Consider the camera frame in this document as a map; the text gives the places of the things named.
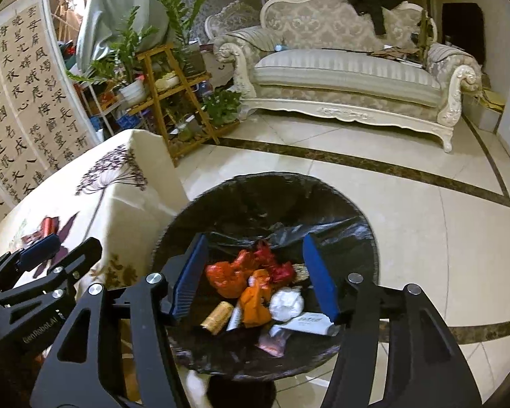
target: plant stand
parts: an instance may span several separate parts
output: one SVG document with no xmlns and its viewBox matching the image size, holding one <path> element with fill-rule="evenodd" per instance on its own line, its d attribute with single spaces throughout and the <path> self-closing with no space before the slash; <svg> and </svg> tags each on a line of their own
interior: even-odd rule
<svg viewBox="0 0 510 408">
<path fill-rule="evenodd" d="M 199 145 L 201 145 L 202 143 L 208 140 L 213 140 L 214 143 L 219 144 L 219 136 L 223 136 L 224 134 L 228 133 L 232 128 L 236 127 L 239 124 L 239 122 L 235 121 L 231 124 L 226 124 L 223 127 L 219 128 L 214 128 L 212 126 L 208 114 L 204 110 L 202 110 L 199 100 L 196 98 L 196 95 L 192 90 L 192 87 L 194 85 L 201 83 L 202 81 L 209 80 L 211 78 L 211 75 L 205 72 L 202 75 L 196 75 L 194 77 L 187 79 L 183 74 L 177 60 L 172 55 L 171 50 L 172 47 L 173 45 L 171 43 L 168 43 L 166 45 L 158 46 L 154 49 L 142 52 L 141 54 L 138 54 L 136 56 L 136 58 L 139 61 L 142 61 L 144 63 L 146 69 L 147 84 L 150 87 L 151 95 L 145 102 L 138 104 L 134 107 L 131 107 L 128 110 L 128 114 L 134 115 L 150 106 L 153 106 L 153 115 L 155 116 L 157 130 L 159 134 L 163 137 L 164 142 L 166 143 L 166 147 L 168 148 L 170 157 L 172 158 L 174 165 L 177 166 L 179 158 L 181 158 L 186 153 L 193 151 L 195 148 L 199 147 Z M 152 69 L 152 57 L 162 52 L 166 54 L 170 67 L 175 71 L 175 74 L 180 79 L 180 84 L 165 92 L 158 93 L 155 86 L 155 76 L 153 74 Z M 187 95 L 188 99 L 193 103 L 196 112 L 199 114 L 203 122 L 203 124 L 201 124 L 202 132 L 186 142 L 182 142 L 177 138 L 170 137 L 168 131 L 166 130 L 165 116 L 163 115 L 160 106 L 161 100 L 168 98 L 179 92 L 184 92 L 185 95 Z M 167 118 L 171 120 L 172 124 L 176 126 L 177 125 L 176 120 L 172 113 L 168 109 L 165 109 L 165 114 Z"/>
</svg>

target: metal bolt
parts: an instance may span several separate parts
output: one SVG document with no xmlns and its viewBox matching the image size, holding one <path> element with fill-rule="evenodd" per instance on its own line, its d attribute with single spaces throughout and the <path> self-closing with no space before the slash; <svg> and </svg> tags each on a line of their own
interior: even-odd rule
<svg viewBox="0 0 510 408">
<path fill-rule="evenodd" d="M 98 293 L 100 293 L 104 287 L 102 284 L 93 284 L 88 288 L 88 293 L 92 294 L 93 296 L 96 296 Z"/>
<path fill-rule="evenodd" d="M 349 280 L 352 284 L 360 284 L 363 282 L 363 276 L 359 273 L 349 273 L 347 280 Z"/>
<path fill-rule="evenodd" d="M 163 279 L 161 273 L 149 273 L 146 277 L 146 281 L 148 284 L 156 284 Z"/>
<path fill-rule="evenodd" d="M 408 290 L 408 293 L 411 293 L 411 294 L 421 294 L 422 293 L 422 288 L 417 285 L 417 284 L 408 284 L 406 286 L 406 289 Z"/>
</svg>

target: white tissue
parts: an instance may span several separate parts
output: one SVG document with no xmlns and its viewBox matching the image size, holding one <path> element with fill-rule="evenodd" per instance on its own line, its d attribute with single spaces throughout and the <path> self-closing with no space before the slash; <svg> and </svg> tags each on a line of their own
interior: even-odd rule
<svg viewBox="0 0 510 408">
<path fill-rule="evenodd" d="M 302 313 L 304 299 L 300 296 L 300 290 L 284 287 L 276 291 L 270 299 L 270 314 L 274 320 L 287 322 Z"/>
</svg>

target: purple leaf print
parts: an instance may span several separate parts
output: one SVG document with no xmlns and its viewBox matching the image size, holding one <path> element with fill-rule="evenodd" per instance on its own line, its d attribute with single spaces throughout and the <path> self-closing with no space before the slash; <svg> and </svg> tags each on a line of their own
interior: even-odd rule
<svg viewBox="0 0 510 408">
<path fill-rule="evenodd" d="M 64 227 L 62 227 L 57 232 L 58 239 L 60 240 L 61 243 L 64 242 L 66 240 L 66 238 L 68 237 L 68 234 L 70 233 L 70 229 L 72 228 L 72 226 L 74 224 L 74 220 L 75 220 L 76 216 L 78 215 L 78 213 L 76 213 L 70 219 L 68 219 L 68 222 L 64 225 Z M 57 219 L 56 226 L 58 227 L 60 224 L 58 221 L 58 218 L 54 218 L 54 219 Z M 50 264 L 49 268 L 54 266 L 59 261 L 61 261 L 64 258 L 64 256 L 68 255 L 68 253 L 69 253 L 69 250 L 66 247 L 64 247 L 64 245 L 61 245 L 60 250 L 51 260 L 51 264 Z M 36 279 L 39 275 L 41 275 L 45 271 L 47 264 L 48 264 L 48 261 L 45 261 L 45 262 L 42 262 L 41 264 L 39 264 L 39 266 L 36 269 L 36 271 L 34 272 L 34 275 L 32 276 L 32 278 Z"/>
</svg>

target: black trash bag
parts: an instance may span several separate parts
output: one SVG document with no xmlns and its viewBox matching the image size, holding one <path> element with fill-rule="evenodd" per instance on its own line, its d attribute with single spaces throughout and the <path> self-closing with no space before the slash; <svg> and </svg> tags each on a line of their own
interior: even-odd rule
<svg viewBox="0 0 510 408">
<path fill-rule="evenodd" d="M 153 271 L 185 252 L 195 233 L 209 242 L 210 262 L 232 261 L 242 249 L 266 239 L 278 262 L 303 263 L 302 240 L 312 233 L 333 278 L 351 272 L 378 280 L 374 233 L 362 212 L 329 185 L 298 173 L 269 172 L 238 176 L 208 190 L 170 224 L 153 253 Z M 302 296 L 305 311 L 320 312 L 309 280 Z M 311 371 L 338 352 L 342 333 L 334 337 L 293 332 L 285 355 L 273 357 L 255 345 L 260 327 L 223 329 L 217 336 L 200 323 L 225 299 L 200 280 L 187 317 L 168 335 L 177 361 L 199 373 L 234 380 L 268 381 Z"/>
</svg>

